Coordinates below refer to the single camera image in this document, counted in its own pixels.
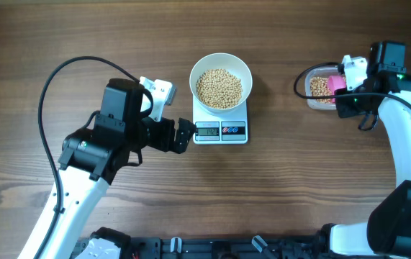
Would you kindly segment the pink plastic measuring scoop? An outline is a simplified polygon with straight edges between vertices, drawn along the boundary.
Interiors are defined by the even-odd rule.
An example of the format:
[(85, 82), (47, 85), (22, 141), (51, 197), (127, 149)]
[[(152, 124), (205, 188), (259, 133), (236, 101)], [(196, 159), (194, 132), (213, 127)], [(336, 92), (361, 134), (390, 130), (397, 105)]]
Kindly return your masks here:
[(329, 76), (327, 79), (327, 88), (331, 95), (335, 95), (337, 90), (345, 89), (347, 87), (345, 78), (343, 76)]

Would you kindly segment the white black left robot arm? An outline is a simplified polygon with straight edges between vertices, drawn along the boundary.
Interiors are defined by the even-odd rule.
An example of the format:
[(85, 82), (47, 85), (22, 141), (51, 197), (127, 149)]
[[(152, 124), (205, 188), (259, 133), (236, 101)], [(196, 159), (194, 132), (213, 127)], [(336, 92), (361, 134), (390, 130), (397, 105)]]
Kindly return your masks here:
[(69, 258), (117, 171), (131, 165), (131, 153), (137, 156), (133, 165), (139, 166), (146, 146), (178, 154), (186, 151), (195, 125), (162, 116), (175, 92), (172, 83), (160, 79), (109, 81), (100, 110), (90, 117), (94, 127), (84, 126), (63, 141), (60, 181), (52, 188), (21, 258)]

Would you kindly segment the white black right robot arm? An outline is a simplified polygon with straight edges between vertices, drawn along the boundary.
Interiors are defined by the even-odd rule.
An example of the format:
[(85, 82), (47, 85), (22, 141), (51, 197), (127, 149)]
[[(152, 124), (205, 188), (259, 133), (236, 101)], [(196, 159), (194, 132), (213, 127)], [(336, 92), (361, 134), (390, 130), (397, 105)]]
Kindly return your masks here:
[(400, 42), (375, 42), (367, 60), (344, 57), (338, 69), (346, 78), (346, 86), (335, 91), (338, 116), (382, 121), (396, 188), (367, 222), (333, 225), (326, 238), (329, 253), (411, 258), (411, 75), (405, 50)]

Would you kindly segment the white digital kitchen scale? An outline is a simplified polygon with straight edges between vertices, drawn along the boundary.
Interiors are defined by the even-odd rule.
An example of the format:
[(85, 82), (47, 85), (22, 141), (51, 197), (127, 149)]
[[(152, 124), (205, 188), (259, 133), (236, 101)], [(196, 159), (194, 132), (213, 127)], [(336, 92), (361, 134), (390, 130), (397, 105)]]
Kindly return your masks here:
[(206, 110), (193, 99), (193, 122), (196, 132), (193, 141), (198, 145), (241, 145), (248, 141), (247, 105), (220, 113)]

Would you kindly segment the soybeans in white bowl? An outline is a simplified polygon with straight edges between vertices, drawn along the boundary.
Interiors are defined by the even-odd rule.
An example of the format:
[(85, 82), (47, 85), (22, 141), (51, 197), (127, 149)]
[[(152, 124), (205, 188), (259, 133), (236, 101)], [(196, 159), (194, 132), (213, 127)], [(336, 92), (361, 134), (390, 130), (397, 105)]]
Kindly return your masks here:
[(225, 69), (206, 70), (196, 82), (199, 100), (214, 109), (230, 109), (242, 97), (241, 80)]

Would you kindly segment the white bowl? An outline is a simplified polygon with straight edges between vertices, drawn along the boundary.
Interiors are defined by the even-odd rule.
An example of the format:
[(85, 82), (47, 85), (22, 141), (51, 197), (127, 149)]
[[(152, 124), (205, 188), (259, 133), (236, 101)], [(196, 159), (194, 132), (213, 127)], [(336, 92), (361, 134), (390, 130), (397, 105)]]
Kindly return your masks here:
[[(242, 97), (236, 106), (230, 109), (214, 109), (206, 106), (199, 100), (196, 82), (199, 77), (209, 69), (225, 69), (241, 80), (243, 92)], [(203, 57), (194, 65), (189, 76), (189, 86), (194, 99), (197, 99), (206, 110), (213, 113), (220, 113), (230, 111), (241, 105), (243, 102), (246, 103), (253, 87), (253, 77), (249, 67), (240, 58), (228, 53), (213, 53)]]

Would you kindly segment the pile of soybeans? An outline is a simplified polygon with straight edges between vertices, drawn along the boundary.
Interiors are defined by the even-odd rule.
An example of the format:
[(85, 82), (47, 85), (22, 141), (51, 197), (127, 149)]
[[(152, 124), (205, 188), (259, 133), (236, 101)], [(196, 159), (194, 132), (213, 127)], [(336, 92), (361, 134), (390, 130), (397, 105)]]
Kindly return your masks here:
[(319, 76), (310, 79), (310, 91), (312, 96), (331, 96), (333, 94), (328, 88), (328, 79)]

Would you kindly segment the clear plastic bean container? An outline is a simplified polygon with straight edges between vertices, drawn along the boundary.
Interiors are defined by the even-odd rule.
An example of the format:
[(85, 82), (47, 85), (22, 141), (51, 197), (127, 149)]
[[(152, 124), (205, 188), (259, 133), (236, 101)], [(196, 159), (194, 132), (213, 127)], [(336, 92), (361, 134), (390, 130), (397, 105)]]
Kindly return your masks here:
[[(328, 78), (329, 76), (339, 76), (338, 69), (334, 66), (315, 68), (307, 73), (304, 80), (304, 89), (306, 96), (312, 96), (310, 91), (310, 79), (319, 76)], [(311, 109), (316, 110), (336, 110), (332, 99), (308, 99), (307, 104)]]

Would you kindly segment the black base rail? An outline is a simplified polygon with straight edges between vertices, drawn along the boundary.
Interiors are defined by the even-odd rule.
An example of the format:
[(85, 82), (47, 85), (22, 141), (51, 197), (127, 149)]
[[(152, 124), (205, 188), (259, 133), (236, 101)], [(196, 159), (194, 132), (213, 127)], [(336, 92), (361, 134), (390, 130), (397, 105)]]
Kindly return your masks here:
[(182, 239), (133, 237), (124, 248), (97, 243), (96, 238), (76, 243), (72, 258), (220, 259), (220, 258), (326, 258), (311, 237), (301, 239)]

